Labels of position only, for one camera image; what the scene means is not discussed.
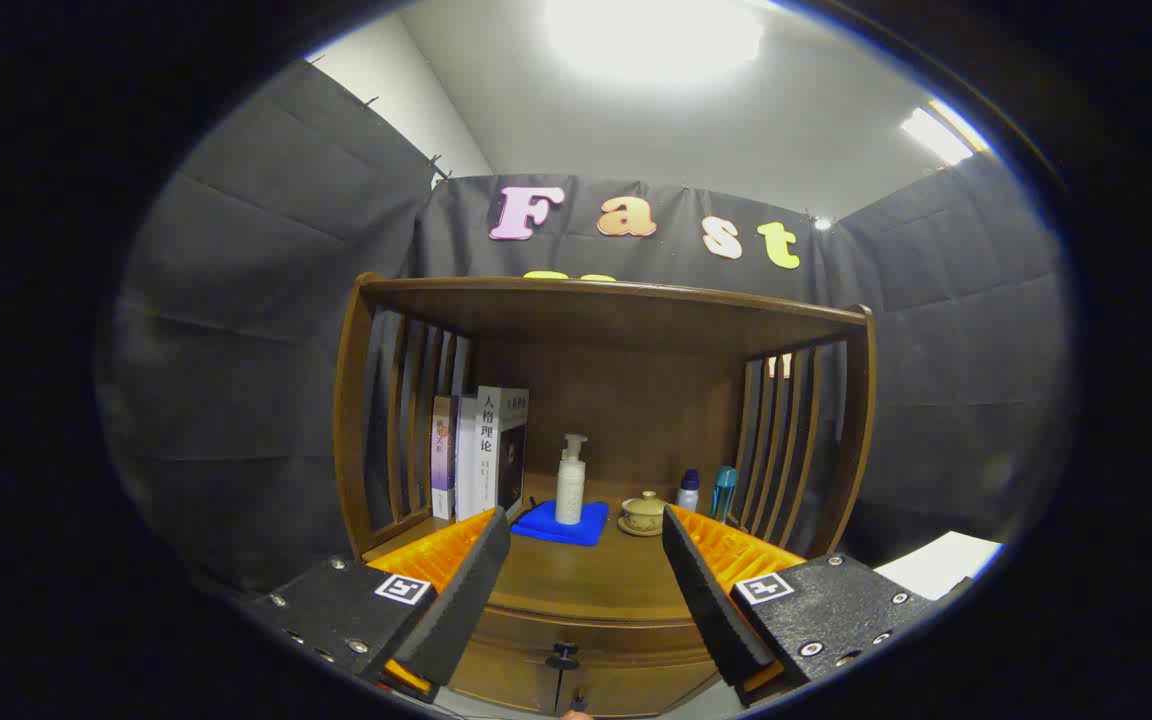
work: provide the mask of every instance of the wooden shelf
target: wooden shelf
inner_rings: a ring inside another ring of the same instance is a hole
[[[367,348],[381,342],[372,332],[381,310],[402,319],[385,347],[386,430],[370,437]],[[585,501],[607,502],[609,516],[594,547],[511,537],[453,679],[458,691],[547,707],[558,674],[544,659],[556,642],[579,644],[584,674],[564,675],[563,683],[600,698],[605,705],[590,706],[599,715],[653,714],[708,682],[714,667],[664,545],[617,529],[621,501],[644,488],[672,500],[688,468],[699,470],[707,498],[718,468],[737,467],[741,523],[783,544],[812,464],[820,402],[814,348],[829,343],[846,347],[844,426],[806,555],[832,552],[842,536],[873,425],[873,320],[864,306],[626,282],[366,273],[340,336],[333,423],[340,505],[362,560],[448,525],[429,516],[424,491],[429,411],[435,393],[450,392],[449,359],[461,342],[467,387],[530,389],[524,497],[553,498],[563,433],[579,432],[589,437],[581,457]],[[791,381],[778,365],[786,353],[794,354]],[[382,444],[387,455],[381,477],[365,478],[369,442]],[[372,495],[384,491],[389,506],[382,526],[371,524],[369,487]]]
[[[653,353],[761,357],[833,342],[865,316],[801,302],[626,282],[529,278],[374,279],[366,301],[456,332]]]

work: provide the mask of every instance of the saucer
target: saucer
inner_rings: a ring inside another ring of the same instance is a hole
[[[621,518],[616,518],[616,525],[617,528],[624,530],[627,533],[631,536],[637,536],[639,538],[650,538],[660,535],[660,530],[655,530],[652,533],[644,533],[643,530],[635,530],[634,528],[630,528],[626,524],[626,518],[623,518],[623,516],[621,516]]]

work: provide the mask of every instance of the blue towel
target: blue towel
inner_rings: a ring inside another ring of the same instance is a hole
[[[554,520],[554,501],[540,502],[535,509],[518,518],[513,524],[513,533],[545,541],[567,544],[584,544],[593,547],[602,536],[602,525],[607,524],[607,503],[588,502],[579,509],[579,523],[561,525]]]

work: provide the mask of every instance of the white pump bottle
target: white pump bottle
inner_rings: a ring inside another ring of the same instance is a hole
[[[579,511],[585,497],[585,461],[579,458],[579,444],[588,437],[567,433],[567,450],[558,462],[558,493],[554,498],[554,520],[561,525],[579,524]]]

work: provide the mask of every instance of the yellow letter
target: yellow letter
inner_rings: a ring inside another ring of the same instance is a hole
[[[710,252],[733,260],[740,258],[741,247],[736,240],[736,225],[730,220],[708,215],[700,220],[700,228],[705,232],[705,247]]]
[[[655,232],[652,206],[641,197],[613,197],[602,203],[602,218],[598,219],[598,232],[602,234],[646,237]]]
[[[767,256],[782,268],[794,270],[799,266],[799,257],[790,255],[790,243],[799,238],[794,237],[794,233],[785,228],[785,223],[758,225],[758,232],[767,238]]]

